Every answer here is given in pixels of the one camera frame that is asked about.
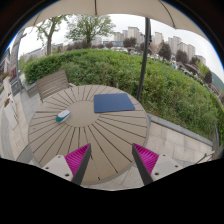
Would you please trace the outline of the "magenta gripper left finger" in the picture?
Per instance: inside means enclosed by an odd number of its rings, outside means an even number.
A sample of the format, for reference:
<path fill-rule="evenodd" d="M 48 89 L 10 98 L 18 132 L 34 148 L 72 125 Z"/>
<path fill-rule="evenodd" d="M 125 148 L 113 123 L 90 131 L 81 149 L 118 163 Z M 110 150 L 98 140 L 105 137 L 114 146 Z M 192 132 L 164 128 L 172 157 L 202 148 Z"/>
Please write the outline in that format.
<path fill-rule="evenodd" d="M 66 156 L 56 155 L 42 169 L 76 185 L 81 185 L 90 156 L 91 145 L 86 144 Z"/>

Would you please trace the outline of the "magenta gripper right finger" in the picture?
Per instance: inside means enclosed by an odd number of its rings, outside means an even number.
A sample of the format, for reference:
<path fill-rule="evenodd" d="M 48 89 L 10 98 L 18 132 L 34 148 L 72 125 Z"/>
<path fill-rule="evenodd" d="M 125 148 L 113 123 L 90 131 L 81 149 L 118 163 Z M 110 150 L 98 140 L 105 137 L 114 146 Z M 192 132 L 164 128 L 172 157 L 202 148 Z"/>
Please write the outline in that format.
<path fill-rule="evenodd" d="M 182 169 L 170 156 L 157 154 L 136 143 L 132 144 L 132 154 L 145 185 Z"/>

